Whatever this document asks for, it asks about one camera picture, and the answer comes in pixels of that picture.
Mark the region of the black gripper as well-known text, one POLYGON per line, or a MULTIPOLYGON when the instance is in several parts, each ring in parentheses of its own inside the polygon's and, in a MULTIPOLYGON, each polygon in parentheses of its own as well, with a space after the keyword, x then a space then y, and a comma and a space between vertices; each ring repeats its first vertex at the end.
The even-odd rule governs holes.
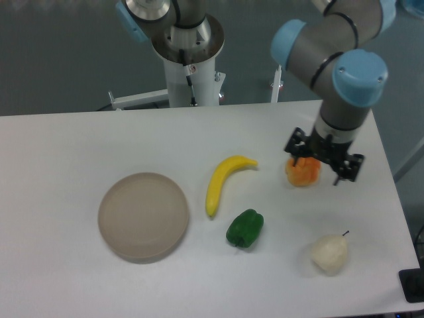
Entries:
POLYGON ((333 139, 332 134, 323 138, 316 128, 307 136, 297 127, 289 137, 284 151, 291 155, 292 166, 296 166, 300 158, 312 157, 332 167, 337 175, 334 186, 345 180, 355 182, 364 162, 364 155, 348 154, 352 141, 336 143, 333 139))

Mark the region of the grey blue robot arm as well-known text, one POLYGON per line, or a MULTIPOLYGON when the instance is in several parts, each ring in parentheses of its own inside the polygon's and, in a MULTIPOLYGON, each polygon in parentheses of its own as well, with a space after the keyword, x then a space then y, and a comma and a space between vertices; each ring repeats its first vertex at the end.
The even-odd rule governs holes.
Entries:
MULTIPOLYGON (((394 21, 394 1, 316 1, 323 20, 309 26, 293 19, 275 33, 273 59, 321 100, 313 130, 294 130, 285 150, 299 161, 327 164, 339 180, 353 182, 364 157, 349 148, 388 77, 385 62, 362 45, 394 21)), ((215 58, 225 40, 204 1, 118 1, 118 17, 137 42, 151 41, 164 62, 172 107, 219 104, 215 58)))

